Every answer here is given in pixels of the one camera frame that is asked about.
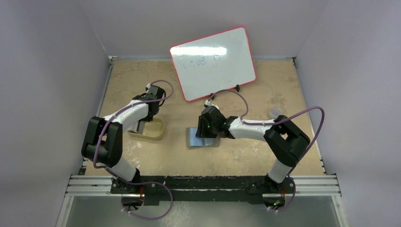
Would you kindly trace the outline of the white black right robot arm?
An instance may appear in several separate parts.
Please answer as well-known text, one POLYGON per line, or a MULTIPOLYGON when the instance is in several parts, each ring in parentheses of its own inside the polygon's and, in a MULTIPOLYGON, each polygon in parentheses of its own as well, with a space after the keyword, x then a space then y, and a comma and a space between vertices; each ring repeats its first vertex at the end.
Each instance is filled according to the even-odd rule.
POLYGON ((275 120, 246 122, 237 116, 225 117, 212 105, 201 112, 196 137, 265 141, 276 157, 265 180, 270 192, 278 192, 283 188, 284 179, 297 166, 311 144, 310 138, 284 115, 279 115, 275 120))

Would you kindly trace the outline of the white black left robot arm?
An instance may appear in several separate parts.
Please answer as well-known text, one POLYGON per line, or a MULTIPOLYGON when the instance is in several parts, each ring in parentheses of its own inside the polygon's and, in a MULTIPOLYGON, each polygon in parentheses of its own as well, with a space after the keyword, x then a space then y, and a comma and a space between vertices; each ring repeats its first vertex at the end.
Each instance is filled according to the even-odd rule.
POLYGON ((142 122, 152 121, 164 99, 164 89, 148 85, 146 93, 135 96, 117 112, 89 120, 82 156, 92 161, 95 168, 104 168, 123 179, 122 186, 128 193, 138 192, 141 180, 140 171, 122 156, 123 133, 142 122))

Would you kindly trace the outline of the grey leather card holder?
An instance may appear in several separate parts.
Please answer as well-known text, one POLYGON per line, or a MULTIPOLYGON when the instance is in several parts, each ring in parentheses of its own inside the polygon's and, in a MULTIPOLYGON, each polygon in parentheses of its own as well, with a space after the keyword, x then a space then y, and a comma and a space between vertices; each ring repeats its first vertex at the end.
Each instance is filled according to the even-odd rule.
POLYGON ((198 138, 196 137, 197 128, 186 128, 186 146, 188 148, 218 147, 219 138, 198 138))

